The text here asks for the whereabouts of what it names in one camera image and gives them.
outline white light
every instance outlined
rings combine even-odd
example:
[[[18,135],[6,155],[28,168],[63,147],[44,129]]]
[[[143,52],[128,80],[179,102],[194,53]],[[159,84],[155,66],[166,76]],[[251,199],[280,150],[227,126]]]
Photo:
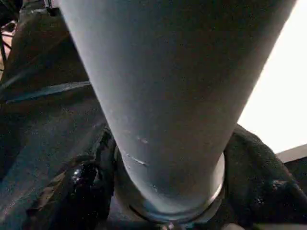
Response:
[[[307,0],[299,0],[239,124],[275,153],[307,144]]]

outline scratch mark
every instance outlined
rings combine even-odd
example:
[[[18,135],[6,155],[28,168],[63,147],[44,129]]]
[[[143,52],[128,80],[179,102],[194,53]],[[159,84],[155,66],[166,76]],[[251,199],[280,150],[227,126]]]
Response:
[[[140,160],[138,160],[138,159],[136,159],[136,158],[134,158],[134,157],[131,157],[131,159],[133,159],[135,162],[137,162],[137,163],[139,163],[139,164],[141,164],[141,165],[143,165],[143,166],[145,166],[145,167],[148,166],[148,164],[146,164],[145,162],[140,161]]]
[[[144,143],[144,144],[148,144],[148,143],[149,143],[148,140],[146,140],[145,138],[140,138],[140,136],[136,136],[136,139],[139,140],[139,141],[141,141],[141,142]]]
[[[146,140],[146,139],[141,139],[141,142],[144,143],[144,144],[148,144],[149,143],[148,140]]]
[[[154,188],[155,192],[157,193],[158,192],[157,187],[155,185],[153,185],[153,188]]]

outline gray cylindrical tube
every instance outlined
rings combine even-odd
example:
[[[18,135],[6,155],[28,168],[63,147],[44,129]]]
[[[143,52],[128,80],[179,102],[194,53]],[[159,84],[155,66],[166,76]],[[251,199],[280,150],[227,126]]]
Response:
[[[214,196],[221,153],[294,3],[60,1],[145,210],[185,213]]]

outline black fabric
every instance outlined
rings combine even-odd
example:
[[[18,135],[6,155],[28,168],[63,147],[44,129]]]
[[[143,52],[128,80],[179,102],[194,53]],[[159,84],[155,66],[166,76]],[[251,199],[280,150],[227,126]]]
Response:
[[[239,223],[306,223],[307,197],[257,136],[237,126],[225,148],[227,199]]]

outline metal pipe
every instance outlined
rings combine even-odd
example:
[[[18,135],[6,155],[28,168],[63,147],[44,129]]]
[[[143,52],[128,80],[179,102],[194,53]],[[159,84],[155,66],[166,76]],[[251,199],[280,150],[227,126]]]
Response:
[[[121,152],[118,180],[135,187],[124,194],[132,208],[159,221],[212,202],[221,154],[294,4],[60,1]]]

